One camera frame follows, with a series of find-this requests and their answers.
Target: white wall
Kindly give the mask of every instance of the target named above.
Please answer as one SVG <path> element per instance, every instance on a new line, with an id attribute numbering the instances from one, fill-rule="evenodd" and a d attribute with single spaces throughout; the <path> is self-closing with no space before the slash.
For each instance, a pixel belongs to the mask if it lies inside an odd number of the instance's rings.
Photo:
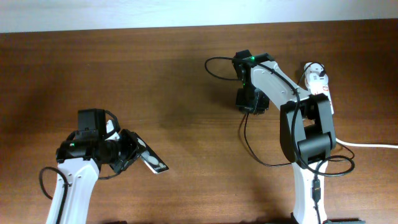
<path id="1" fill-rule="evenodd" d="M 0 32 L 398 17 L 398 0 L 0 0 Z"/>

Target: wood grain surface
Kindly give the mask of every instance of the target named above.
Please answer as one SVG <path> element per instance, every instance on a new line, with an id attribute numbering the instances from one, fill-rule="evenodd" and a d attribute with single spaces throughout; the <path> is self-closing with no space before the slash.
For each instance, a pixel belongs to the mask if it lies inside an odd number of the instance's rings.
<path id="1" fill-rule="evenodd" d="M 234 106 L 240 82 L 205 72 L 212 56 L 269 52 L 297 81 L 305 62 L 326 66 L 336 135 L 397 142 L 398 20 L 0 34 L 0 220 L 44 223 L 51 201 L 38 174 L 77 128 L 77 111 L 112 111 L 169 165 L 154 175 L 137 161 L 98 181 L 87 223 L 239 223 L 287 218 L 291 167 L 267 168 L 243 144 Z M 210 69 L 235 77 L 230 62 Z M 285 162 L 279 112 L 248 122 L 248 140 L 270 163 Z M 325 182 L 329 218 L 397 223 L 398 151 L 352 148 L 356 169 Z M 337 147 L 334 154 L 348 153 Z M 330 164 L 328 171 L 347 163 Z M 101 175 L 111 174 L 104 167 Z M 45 176 L 49 192 L 55 174 Z"/>

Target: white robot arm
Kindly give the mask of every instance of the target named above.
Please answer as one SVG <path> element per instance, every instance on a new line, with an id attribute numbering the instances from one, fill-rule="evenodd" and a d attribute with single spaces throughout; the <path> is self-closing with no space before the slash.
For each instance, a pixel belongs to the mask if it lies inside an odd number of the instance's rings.
<path id="1" fill-rule="evenodd" d="M 268 54 L 252 56 L 248 50 L 244 50 L 237 52 L 232 62 L 238 80 L 243 81 L 243 88 L 238 90 L 236 98 L 239 110 L 244 113 L 261 114 L 268 109 L 269 101 L 280 110 L 280 145 L 294 170 L 293 223 L 323 223 L 327 220 L 323 203 L 324 176 L 315 175 L 303 166 L 292 149 L 291 141 L 291 135 L 294 134 L 300 156 L 305 158 L 309 168 L 325 173 L 328 163 L 323 160 L 330 156 L 330 151 L 336 145 L 336 138 L 328 77 L 323 66 L 315 63 L 306 64 L 309 67 L 305 72 L 305 81 L 309 92 L 296 85 Z M 300 109 L 295 121 L 295 131 L 291 133 L 292 111 L 297 104 L 293 88 L 297 90 L 300 98 Z M 302 122 L 304 118 L 313 119 L 315 124 L 304 127 Z"/>
<path id="2" fill-rule="evenodd" d="M 58 172 L 46 224 L 86 223 L 91 193 L 102 164 L 109 164 L 116 174 L 100 179 L 119 175 L 138 158 L 155 174 L 169 169 L 136 133 L 126 129 L 119 133 L 120 127 L 113 114 L 110 113 L 114 119 L 105 124 L 106 113 L 110 112 L 99 109 L 79 111 L 79 131 L 74 131 L 57 150 L 58 169 L 46 167 L 40 171 L 40 185 L 49 198 L 42 184 L 43 171 Z"/>

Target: wire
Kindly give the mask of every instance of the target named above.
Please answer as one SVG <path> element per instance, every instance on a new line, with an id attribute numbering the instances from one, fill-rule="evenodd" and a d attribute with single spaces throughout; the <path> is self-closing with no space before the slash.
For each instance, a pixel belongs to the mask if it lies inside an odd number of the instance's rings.
<path id="1" fill-rule="evenodd" d="M 351 149 L 349 149 L 348 147 L 346 147 L 345 145 L 343 145 L 343 144 L 340 144 L 340 143 L 337 143 L 338 145 L 340 145 L 341 147 L 343 147 L 344 149 L 346 149 L 349 153 L 351 153 L 351 157 L 350 157 L 350 159 L 354 159 L 355 158 L 355 153 L 351 150 Z M 329 160 L 329 162 L 343 162 L 343 161 L 347 161 L 346 159 L 332 159 L 332 160 Z"/>
<path id="2" fill-rule="evenodd" d="M 390 149 L 398 149 L 398 146 L 389 145 L 389 144 L 359 144 L 359 143 L 350 143 L 344 142 L 338 138 L 336 138 L 337 143 L 345 145 L 345 146 L 352 146 L 352 147 L 385 147 Z"/>
<path id="3" fill-rule="evenodd" d="M 260 164 L 262 164 L 262 165 L 264 165 L 264 166 L 267 166 L 267 167 L 282 167 L 282 166 L 288 166 L 288 165 L 291 165 L 291 163 L 284 163 L 284 164 L 266 164 L 265 162 L 262 162 L 257 156 L 256 156 L 256 154 L 253 152 L 253 150 L 251 149 L 251 147 L 250 147 L 250 145 L 249 145 L 249 142 L 248 142 L 248 139 L 247 139 L 247 137 L 246 137 L 246 126 L 248 125 L 248 117 L 249 117 L 249 114 L 245 114 L 245 116 L 246 116 L 246 121 L 244 122 L 244 129 L 243 129 L 243 135 L 244 135 L 244 140 L 246 141 L 246 144 L 248 145 L 248 148 L 249 148 L 249 150 L 250 150 L 250 152 L 251 152 L 251 154 L 253 155 L 253 158 L 257 161 L 257 162 L 259 162 Z"/>
<path id="4" fill-rule="evenodd" d="M 110 178 L 117 177 L 119 174 L 121 174 L 121 172 L 118 174 L 109 175 L 107 177 L 99 177 L 98 180 L 109 180 Z"/>
<path id="5" fill-rule="evenodd" d="M 226 81 L 241 81 L 241 80 L 238 79 L 238 78 L 223 78 L 223 77 L 219 77 L 219 76 L 215 75 L 213 72 L 209 71 L 209 69 L 207 68 L 207 62 L 209 62 L 209 61 L 211 61 L 211 60 L 214 60 L 214 59 L 225 59 L 225 58 L 223 58 L 223 57 L 212 57 L 212 58 L 207 59 L 206 62 L 205 62 L 205 69 L 206 69 L 206 72 L 208 72 L 210 75 L 213 75 L 215 78 L 218 78 L 218 79 L 220 79 L 220 80 L 226 80 Z"/>
<path id="6" fill-rule="evenodd" d="M 294 88 L 294 86 L 289 81 L 287 81 L 285 77 L 280 75 L 274 69 L 272 69 L 272 68 L 270 68 L 268 66 L 265 66 L 265 65 L 263 65 L 261 63 L 257 63 L 255 61 L 248 61 L 248 60 L 244 60 L 244 59 L 240 59 L 240 58 L 212 57 L 212 58 L 209 58 L 208 60 L 206 60 L 205 67 L 206 67 L 206 63 L 208 61 L 214 60 L 214 59 L 231 60 L 232 62 L 239 62 L 239 63 L 246 63 L 248 65 L 260 66 L 260 67 L 265 68 L 266 70 L 270 71 L 271 74 L 275 74 L 277 77 L 279 77 L 283 82 L 285 82 L 290 87 L 290 89 L 293 91 L 293 93 L 294 93 L 294 95 L 296 96 L 296 99 L 297 99 L 296 107 L 295 107 L 294 113 L 293 113 L 292 127 L 291 127 L 291 130 L 290 130 L 290 133 L 292 133 L 291 135 L 292 135 L 292 143 L 293 143 L 294 153 L 295 153 L 297 159 L 300 161 L 301 165 L 304 166 L 304 168 L 308 169 L 309 171 L 313 172 L 314 174 L 322 175 L 322 176 L 325 176 L 325 177 L 338 177 L 338 176 L 341 176 L 341 175 L 349 174 L 350 172 L 352 172 L 354 170 L 354 168 L 355 168 L 354 161 L 352 159 L 346 157 L 346 156 L 330 156 L 330 157 L 327 157 L 324 161 L 322 161 L 322 162 L 326 162 L 326 161 L 329 161 L 330 159 L 334 159 L 334 158 L 338 157 L 338 158 L 347 160 L 347 161 L 349 161 L 351 163 L 351 167 L 348 170 L 343 171 L 343 172 L 337 172 L 337 173 L 322 173 L 322 172 L 316 171 L 316 170 L 312 169 L 311 167 L 309 167 L 309 165 L 301 157 L 299 149 L 297 149 L 297 145 L 295 143 L 295 121 L 297 119 L 297 113 L 299 112 L 299 108 L 300 108 L 300 96 L 299 96 L 299 93 L 298 93 L 297 89 Z"/>
<path id="7" fill-rule="evenodd" d="M 319 214 L 318 203 L 315 202 L 314 208 L 315 208 L 315 211 L 317 211 L 318 223 L 319 223 L 319 224 L 322 224 L 322 222 L 321 222 L 321 215 Z"/>
<path id="8" fill-rule="evenodd" d="M 64 207 L 65 201 L 67 199 L 68 187 L 69 187 L 68 179 L 65 176 L 65 174 L 63 174 L 59 169 L 54 168 L 54 167 L 44 167 L 42 170 L 40 170 L 40 173 L 39 173 L 40 188 L 42 189 L 43 194 L 50 200 L 52 200 L 52 197 L 47 193 L 47 191 L 44 188 L 44 184 L 43 184 L 43 173 L 45 170 L 52 170 L 52 171 L 56 172 L 57 174 L 59 174 L 63 179 L 63 195 L 62 195 L 60 210 L 58 211 L 58 217 L 57 217 L 57 222 L 56 222 L 56 224 L 59 224 L 61 222 L 63 207 Z"/>
<path id="9" fill-rule="evenodd" d="M 72 131 L 72 133 L 70 133 L 70 134 L 68 135 L 67 141 L 72 141 L 73 138 L 75 137 L 75 135 L 76 135 L 76 132 L 75 132 L 75 131 Z"/>
<path id="10" fill-rule="evenodd" d="M 326 72 L 324 66 L 323 66 L 321 63 L 319 63 L 319 62 L 311 62 L 311 63 L 304 69 L 303 75 L 300 77 L 300 79 L 299 79 L 298 82 L 297 82 L 298 85 L 299 85 L 299 84 L 301 83 L 301 81 L 303 80 L 303 78 L 304 78 L 304 76 L 305 76 L 305 72 L 307 71 L 307 69 L 308 69 L 311 65 L 316 64 L 316 63 L 319 64 L 319 65 L 323 68 L 323 71 L 324 71 L 324 72 Z"/>

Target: white plastic casing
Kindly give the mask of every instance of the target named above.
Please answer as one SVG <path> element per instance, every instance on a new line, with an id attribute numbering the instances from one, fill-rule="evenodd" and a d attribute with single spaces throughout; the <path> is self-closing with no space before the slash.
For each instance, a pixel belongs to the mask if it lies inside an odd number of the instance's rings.
<path id="1" fill-rule="evenodd" d="M 306 69 L 311 62 L 306 63 L 304 69 Z M 313 95 L 320 93 L 325 94 L 329 98 L 331 113 L 334 114 L 333 105 L 331 103 L 330 91 L 329 91 L 329 78 L 328 75 L 320 77 L 319 74 L 323 71 L 321 65 L 314 63 L 305 71 L 305 86 Z"/>
<path id="2" fill-rule="evenodd" d="M 278 66 L 278 63 L 266 61 L 262 62 L 263 65 L 274 69 L 279 75 L 284 77 L 295 89 L 298 89 L 300 100 L 308 98 L 310 93 L 307 90 L 300 88 L 294 83 Z M 282 81 L 278 76 L 272 74 L 270 71 L 263 67 L 255 66 L 251 69 L 251 82 L 252 84 L 263 91 L 273 104 L 280 110 L 280 106 L 289 101 L 297 102 L 296 96 L 293 94 L 292 89 Z"/>
<path id="3" fill-rule="evenodd" d="M 65 162 L 58 165 L 58 169 L 65 174 L 69 184 L 72 185 L 68 188 L 61 224 L 86 223 L 91 193 L 98 180 L 98 166 L 93 159 L 84 161 L 83 158 L 76 158 L 66 159 Z M 63 190 L 63 179 L 57 175 L 57 186 L 46 224 L 56 223 Z"/>
<path id="4" fill-rule="evenodd" d="M 318 165 L 317 162 L 309 164 L 312 169 L 315 169 Z M 294 171 L 294 186 L 296 201 L 293 209 L 293 216 L 299 224 L 318 224 L 317 211 L 314 209 L 315 202 L 312 199 L 312 181 L 314 174 L 308 169 L 302 169 L 297 163 L 293 163 Z M 320 172 L 325 172 L 328 163 L 325 162 L 320 167 Z M 326 219 L 325 206 L 323 203 L 324 196 L 324 181 L 325 177 L 318 175 L 321 187 L 321 199 L 318 202 L 318 209 L 320 214 L 321 222 L 323 223 Z"/>

